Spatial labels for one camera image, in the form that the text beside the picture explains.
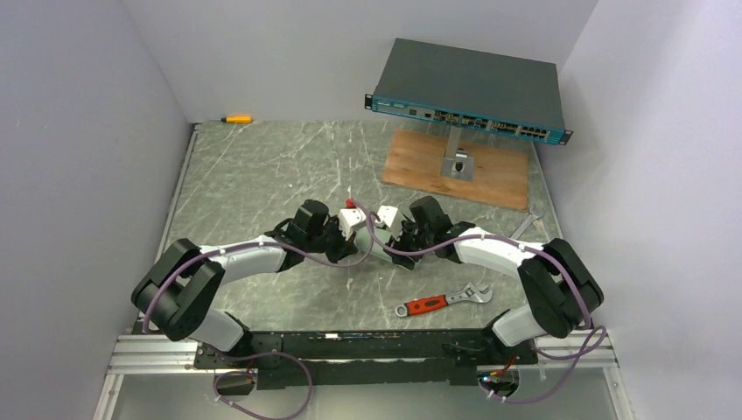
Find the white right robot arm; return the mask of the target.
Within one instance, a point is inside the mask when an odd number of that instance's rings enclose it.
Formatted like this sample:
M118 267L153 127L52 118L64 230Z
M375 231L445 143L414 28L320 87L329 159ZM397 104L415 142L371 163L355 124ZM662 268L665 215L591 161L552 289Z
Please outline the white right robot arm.
M592 326L592 312L605 295L574 248L564 239L546 243L492 234L471 222L453 223L436 199L414 201L402 224L402 242L388 245L392 256L417 259L432 253L457 264L480 266L518 280L526 303L498 315L489 333L506 347L548 335L563 339Z

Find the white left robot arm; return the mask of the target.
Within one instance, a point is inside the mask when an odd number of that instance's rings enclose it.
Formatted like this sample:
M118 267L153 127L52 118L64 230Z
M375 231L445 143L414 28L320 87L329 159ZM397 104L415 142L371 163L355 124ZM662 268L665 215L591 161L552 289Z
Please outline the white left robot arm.
M197 340L229 358L254 353L253 334L237 317L213 307L222 285L255 275L280 273L325 256L328 264L357 253L355 236L366 218L355 208L332 215L317 200L306 200L291 218L248 241L199 246L173 242L131 293L145 316L172 341Z

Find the mint green umbrella sleeve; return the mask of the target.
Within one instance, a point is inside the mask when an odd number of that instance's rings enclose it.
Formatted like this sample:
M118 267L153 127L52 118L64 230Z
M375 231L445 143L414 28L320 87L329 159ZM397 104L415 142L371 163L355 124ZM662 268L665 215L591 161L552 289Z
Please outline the mint green umbrella sleeve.
M389 244L392 236L387 230L376 229L374 232L381 241L383 241L385 244ZM370 252L370 256L376 257L388 263L393 262L392 256L372 239L371 234L366 227L359 229L355 233L354 244L361 254Z

